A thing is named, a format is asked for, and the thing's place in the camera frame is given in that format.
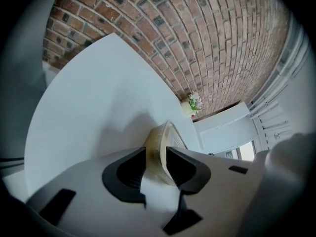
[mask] white countertop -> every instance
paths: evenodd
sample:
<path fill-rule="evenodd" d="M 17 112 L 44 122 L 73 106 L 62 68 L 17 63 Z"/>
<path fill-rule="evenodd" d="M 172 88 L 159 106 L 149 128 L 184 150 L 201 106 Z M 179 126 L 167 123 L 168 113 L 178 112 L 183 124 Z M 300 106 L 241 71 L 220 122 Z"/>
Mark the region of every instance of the white countertop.
<path fill-rule="evenodd" d="M 167 120 L 200 152 L 192 120 L 156 72 L 117 35 L 98 40 L 63 68 L 34 112 L 25 148 L 29 194 L 80 161 L 142 146 Z"/>

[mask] window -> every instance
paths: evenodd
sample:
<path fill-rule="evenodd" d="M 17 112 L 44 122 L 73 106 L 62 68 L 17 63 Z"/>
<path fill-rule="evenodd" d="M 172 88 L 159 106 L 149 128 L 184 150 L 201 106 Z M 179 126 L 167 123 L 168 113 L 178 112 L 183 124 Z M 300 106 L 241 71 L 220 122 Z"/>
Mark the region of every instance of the window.
<path fill-rule="evenodd" d="M 222 157 L 222 158 L 253 161 L 253 159 L 255 158 L 255 154 L 256 152 L 254 150 L 253 141 L 250 141 L 240 146 L 239 148 L 233 149 L 228 152 L 221 152 L 221 153 L 215 154 L 215 156 Z"/>

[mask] brick wall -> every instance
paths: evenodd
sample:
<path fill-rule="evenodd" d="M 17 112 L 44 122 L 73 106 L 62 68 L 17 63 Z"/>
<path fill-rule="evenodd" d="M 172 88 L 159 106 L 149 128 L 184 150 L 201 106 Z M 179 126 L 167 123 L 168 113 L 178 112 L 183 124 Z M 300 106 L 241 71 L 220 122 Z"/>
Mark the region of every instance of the brick wall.
<path fill-rule="evenodd" d="M 56 0 L 43 59 L 56 68 L 116 33 L 200 116 L 250 99 L 280 56 L 289 15 L 279 0 Z"/>

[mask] potted plant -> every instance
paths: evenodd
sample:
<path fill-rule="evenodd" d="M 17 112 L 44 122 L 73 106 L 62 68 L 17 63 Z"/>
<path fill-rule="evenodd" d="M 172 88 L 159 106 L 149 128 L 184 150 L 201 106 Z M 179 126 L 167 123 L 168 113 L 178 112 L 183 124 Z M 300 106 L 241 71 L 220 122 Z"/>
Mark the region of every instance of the potted plant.
<path fill-rule="evenodd" d="M 197 92 L 189 95 L 187 101 L 181 102 L 183 113 L 186 117 L 194 117 L 202 109 L 202 101 Z"/>

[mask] white flower pot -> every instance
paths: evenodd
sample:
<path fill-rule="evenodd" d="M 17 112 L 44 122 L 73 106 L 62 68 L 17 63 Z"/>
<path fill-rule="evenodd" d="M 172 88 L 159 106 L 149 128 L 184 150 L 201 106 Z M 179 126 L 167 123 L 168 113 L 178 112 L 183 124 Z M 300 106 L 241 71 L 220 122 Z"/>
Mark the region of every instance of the white flower pot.
<path fill-rule="evenodd" d="M 192 115 L 195 116 L 197 114 L 196 111 L 192 110 L 188 101 L 181 102 L 181 107 L 182 107 L 182 111 L 183 111 L 185 117 L 187 117 L 187 118 L 190 118 Z"/>

